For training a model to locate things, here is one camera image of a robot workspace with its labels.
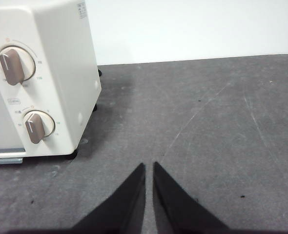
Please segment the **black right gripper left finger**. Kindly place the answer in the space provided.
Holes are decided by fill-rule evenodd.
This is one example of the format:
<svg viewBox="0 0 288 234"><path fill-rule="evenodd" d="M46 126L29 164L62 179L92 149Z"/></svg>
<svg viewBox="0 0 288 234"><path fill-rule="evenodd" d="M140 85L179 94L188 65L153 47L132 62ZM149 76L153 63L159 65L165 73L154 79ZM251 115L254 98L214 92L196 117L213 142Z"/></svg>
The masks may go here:
<svg viewBox="0 0 288 234"><path fill-rule="evenodd" d="M140 196L145 194L145 165L140 163L126 180L92 212L67 229L16 229L9 234L124 234Z"/></svg>

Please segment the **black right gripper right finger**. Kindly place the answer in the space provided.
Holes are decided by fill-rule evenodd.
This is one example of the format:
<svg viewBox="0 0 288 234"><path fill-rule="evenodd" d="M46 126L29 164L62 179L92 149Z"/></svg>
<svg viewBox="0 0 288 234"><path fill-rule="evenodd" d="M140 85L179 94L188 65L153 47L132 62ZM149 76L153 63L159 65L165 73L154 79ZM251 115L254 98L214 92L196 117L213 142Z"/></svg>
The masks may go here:
<svg viewBox="0 0 288 234"><path fill-rule="evenodd" d="M230 228L193 199L157 161L153 163L153 183L175 234L288 234L283 230Z"/></svg>

